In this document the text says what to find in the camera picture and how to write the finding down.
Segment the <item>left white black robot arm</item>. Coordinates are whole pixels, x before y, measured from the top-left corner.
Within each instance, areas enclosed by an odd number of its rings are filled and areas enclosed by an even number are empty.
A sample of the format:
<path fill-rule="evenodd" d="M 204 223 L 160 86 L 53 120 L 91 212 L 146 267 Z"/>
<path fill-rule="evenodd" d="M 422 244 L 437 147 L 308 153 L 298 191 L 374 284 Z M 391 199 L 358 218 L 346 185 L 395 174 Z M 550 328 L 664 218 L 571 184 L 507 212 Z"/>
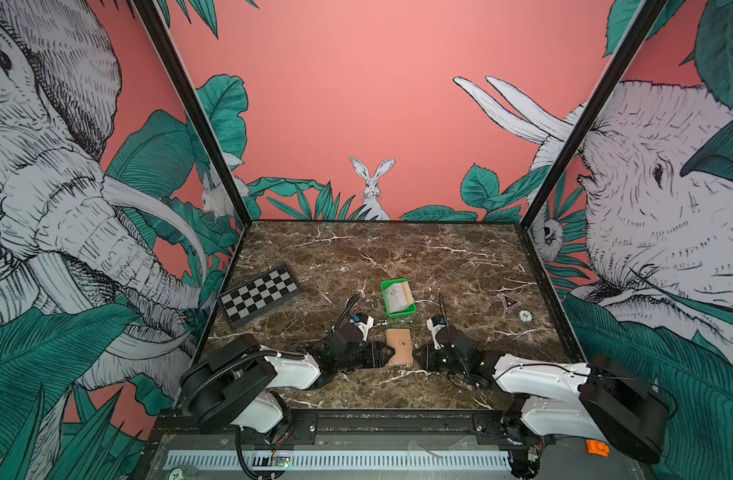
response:
<path fill-rule="evenodd" d="M 316 390 L 340 373 L 388 364 L 395 349 L 366 339 L 366 332 L 366 326 L 348 323 L 296 351 L 272 349 L 242 334 L 180 377 L 180 409 L 202 434 L 236 426 L 276 443 L 294 428 L 278 390 Z"/>

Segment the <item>tan leather card holder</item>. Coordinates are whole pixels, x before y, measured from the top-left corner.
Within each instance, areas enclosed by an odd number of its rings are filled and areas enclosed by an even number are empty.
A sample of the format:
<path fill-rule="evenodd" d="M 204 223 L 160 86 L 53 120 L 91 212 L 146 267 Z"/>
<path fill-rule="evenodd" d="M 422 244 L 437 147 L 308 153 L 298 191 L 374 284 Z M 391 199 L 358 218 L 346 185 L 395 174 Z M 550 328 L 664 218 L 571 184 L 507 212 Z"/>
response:
<path fill-rule="evenodd" d="M 411 367 L 413 365 L 413 342 L 409 329 L 388 329 L 385 342 L 393 350 L 388 366 Z"/>

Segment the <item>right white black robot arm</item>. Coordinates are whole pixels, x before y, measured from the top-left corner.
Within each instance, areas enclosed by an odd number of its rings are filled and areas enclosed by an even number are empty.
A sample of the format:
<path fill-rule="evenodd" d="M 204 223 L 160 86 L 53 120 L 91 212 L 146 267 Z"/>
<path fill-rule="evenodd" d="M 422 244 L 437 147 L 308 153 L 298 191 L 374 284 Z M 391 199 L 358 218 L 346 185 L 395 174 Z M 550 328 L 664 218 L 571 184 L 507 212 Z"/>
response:
<path fill-rule="evenodd" d="M 537 447 L 558 437 L 607 443 L 645 464 L 660 462 L 670 416 L 663 396 L 605 356 L 552 363 L 480 350 L 457 328 L 432 324 L 432 340 L 414 353 L 428 372 L 459 374 L 477 390 L 511 396 L 494 428 L 499 445 Z"/>

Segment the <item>green plastic card tray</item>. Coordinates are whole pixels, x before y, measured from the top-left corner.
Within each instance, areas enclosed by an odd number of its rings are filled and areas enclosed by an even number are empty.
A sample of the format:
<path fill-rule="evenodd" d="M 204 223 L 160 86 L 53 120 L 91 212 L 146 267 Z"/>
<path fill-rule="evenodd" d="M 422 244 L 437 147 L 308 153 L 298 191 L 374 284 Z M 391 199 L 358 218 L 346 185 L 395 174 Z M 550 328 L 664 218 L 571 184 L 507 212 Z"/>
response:
<path fill-rule="evenodd" d="M 382 281 L 380 290 L 389 318 L 407 317 L 416 312 L 415 301 L 407 279 Z"/>

